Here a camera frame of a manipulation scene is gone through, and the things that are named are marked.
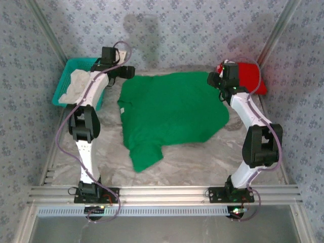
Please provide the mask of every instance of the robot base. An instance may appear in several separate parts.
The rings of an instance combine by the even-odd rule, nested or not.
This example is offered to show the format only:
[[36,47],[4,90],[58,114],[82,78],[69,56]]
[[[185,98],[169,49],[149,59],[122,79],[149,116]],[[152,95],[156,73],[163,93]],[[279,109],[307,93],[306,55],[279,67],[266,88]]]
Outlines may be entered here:
[[228,177],[224,187],[209,187],[208,197],[211,204],[254,203],[253,193],[247,188],[234,188],[231,182],[231,176]]
[[[119,196],[119,188],[113,187],[109,189]],[[114,195],[112,195],[110,192],[108,192],[105,189],[102,189],[101,196],[99,198],[84,196],[81,194],[80,190],[77,189],[74,196],[74,203],[104,205],[104,204],[118,204],[118,201]]]

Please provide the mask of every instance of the wall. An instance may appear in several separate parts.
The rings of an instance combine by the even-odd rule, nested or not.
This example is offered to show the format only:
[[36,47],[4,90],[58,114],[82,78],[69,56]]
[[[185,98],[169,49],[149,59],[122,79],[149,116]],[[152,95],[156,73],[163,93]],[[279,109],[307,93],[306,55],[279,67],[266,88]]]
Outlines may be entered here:
[[0,242],[11,242],[49,151],[62,67],[23,0],[0,9]]
[[263,69],[265,103],[283,125],[283,154],[324,242],[324,3],[302,1]]
[[68,58],[99,57],[123,39],[137,69],[257,58],[286,1],[37,0]]

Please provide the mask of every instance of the aluminum rail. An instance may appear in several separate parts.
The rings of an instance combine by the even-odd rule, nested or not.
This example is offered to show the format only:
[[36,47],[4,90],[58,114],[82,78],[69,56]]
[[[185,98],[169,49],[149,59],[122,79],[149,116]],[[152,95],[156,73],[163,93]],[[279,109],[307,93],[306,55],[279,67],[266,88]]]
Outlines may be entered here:
[[[31,188],[28,205],[74,206],[74,196],[67,190],[71,186],[35,186]],[[302,198],[297,185],[255,185],[262,205],[300,205]],[[120,201],[123,206],[234,206],[240,203],[211,204],[205,195],[208,186],[122,186]]]

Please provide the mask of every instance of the cable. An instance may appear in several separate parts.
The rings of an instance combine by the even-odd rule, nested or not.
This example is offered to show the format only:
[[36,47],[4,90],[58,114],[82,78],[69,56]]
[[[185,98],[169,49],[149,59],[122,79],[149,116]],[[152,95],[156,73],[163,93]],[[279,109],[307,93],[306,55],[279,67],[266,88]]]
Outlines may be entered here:
[[248,95],[248,98],[247,98],[247,103],[248,103],[248,106],[249,108],[251,109],[252,113],[264,124],[267,126],[267,128],[269,129],[269,131],[273,134],[273,137],[277,143],[277,146],[278,146],[278,154],[279,154],[279,158],[278,158],[278,162],[277,164],[275,165],[275,167],[271,168],[271,169],[258,169],[247,181],[247,189],[248,191],[250,192],[255,192],[255,194],[258,196],[258,199],[259,199],[259,204],[256,208],[256,210],[252,213],[252,215],[250,215],[249,217],[247,217],[246,219],[236,219],[235,221],[239,221],[239,222],[244,222],[244,221],[248,221],[252,218],[254,218],[257,213],[259,212],[259,209],[260,209],[260,206],[261,206],[261,196],[260,196],[260,193],[255,190],[255,189],[252,189],[250,187],[250,184],[251,182],[254,180],[254,178],[256,178],[256,176],[261,172],[261,171],[275,171],[276,169],[278,169],[280,166],[281,166],[281,163],[282,163],[282,148],[281,148],[281,144],[280,144],[280,141],[279,141],[279,137],[278,135],[275,133],[275,131],[273,130],[273,128],[270,126],[270,124],[268,122],[266,122],[258,113],[257,111],[253,108],[253,106],[251,105],[251,102],[250,102],[250,99],[251,99],[251,96],[259,89],[260,85],[261,85],[261,68],[259,66],[259,64],[254,60],[254,59],[251,59],[249,57],[244,57],[244,56],[238,56],[237,59],[239,58],[245,58],[251,62],[253,62],[255,65],[257,65],[258,67],[258,70],[259,70],[259,82],[258,82],[258,85],[257,87],[249,93]]
[[130,58],[131,58],[131,56],[132,56],[132,48],[130,47],[129,44],[127,44],[127,43],[126,43],[125,41],[123,41],[123,40],[120,40],[120,41],[116,42],[116,43],[113,45],[113,47],[115,47],[115,46],[118,45],[119,43],[123,43],[123,44],[127,45],[128,48],[130,49],[130,50],[129,50],[130,53],[129,53],[128,58],[126,58],[126,59],[124,60],[124,62],[122,62],[121,64],[118,64],[117,66],[114,66],[114,67],[111,67],[111,68],[107,68],[107,69],[101,71],[100,73],[98,73],[98,74],[94,77],[94,79],[90,82],[90,84],[89,84],[89,86],[88,86],[88,88],[87,88],[85,94],[83,95],[81,101],[79,102],[79,104],[76,105],[76,107],[75,107],[75,108],[74,108],[74,109],[73,109],[73,110],[72,110],[72,111],[67,115],[67,117],[64,119],[64,121],[63,121],[62,124],[60,125],[60,127],[59,127],[59,129],[58,129],[58,131],[57,131],[57,133],[56,133],[56,136],[55,136],[55,143],[56,143],[56,146],[59,148],[59,150],[60,150],[61,152],[65,153],[65,154],[71,156],[71,157],[74,158],[76,161],[78,161],[78,163],[79,163],[79,164],[81,165],[81,167],[84,169],[84,171],[85,171],[85,173],[87,174],[87,176],[89,176],[90,179],[93,180],[93,182],[94,182],[95,184],[97,184],[98,186],[100,186],[100,187],[102,187],[103,189],[105,189],[105,190],[107,190],[108,192],[110,192],[114,197],[116,197],[116,199],[117,199],[117,201],[118,201],[118,209],[117,209],[115,215],[112,216],[111,218],[107,219],[107,220],[101,220],[101,221],[93,221],[93,220],[91,220],[91,219],[90,219],[90,214],[93,212],[93,210],[90,210],[90,211],[88,212],[87,219],[88,219],[89,222],[92,222],[92,223],[103,223],[103,222],[109,222],[109,221],[115,219],[115,218],[117,217],[117,215],[119,214],[119,212],[120,212],[120,207],[121,207],[121,205],[120,205],[120,199],[119,199],[119,197],[118,197],[118,195],[117,195],[116,193],[114,193],[114,192],[113,192],[112,190],[110,190],[108,187],[106,187],[106,186],[104,186],[103,184],[101,184],[100,182],[98,182],[98,181],[97,181],[97,180],[96,180],[96,179],[95,179],[95,178],[94,178],[94,177],[89,173],[89,171],[88,171],[88,169],[86,168],[86,166],[83,164],[83,162],[82,162],[78,157],[74,156],[73,154],[71,154],[71,153],[65,151],[63,148],[61,148],[61,146],[60,146],[60,144],[59,144],[59,137],[60,137],[60,134],[61,134],[61,132],[62,132],[62,130],[63,130],[64,125],[67,123],[67,121],[70,119],[70,117],[74,114],[74,112],[75,112],[75,111],[76,111],[76,110],[77,110],[77,109],[82,105],[82,103],[83,103],[84,101],[86,101],[86,97],[87,97],[87,95],[88,95],[88,92],[89,92],[90,88],[92,87],[93,83],[97,80],[97,78],[98,78],[100,75],[104,74],[104,73],[107,73],[107,72],[109,72],[109,71],[112,71],[112,70],[114,70],[114,69],[116,69],[116,68],[119,68],[119,67],[123,66],[125,63],[127,63],[127,62],[130,60]]

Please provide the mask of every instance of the white cloth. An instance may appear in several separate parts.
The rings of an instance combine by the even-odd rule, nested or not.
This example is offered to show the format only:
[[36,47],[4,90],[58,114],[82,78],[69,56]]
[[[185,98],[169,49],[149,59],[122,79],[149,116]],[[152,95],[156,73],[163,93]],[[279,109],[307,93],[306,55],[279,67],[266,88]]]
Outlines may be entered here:
[[87,83],[89,82],[90,72],[76,69],[71,73],[71,83],[66,90],[66,94],[63,94],[59,103],[74,104],[85,90]]

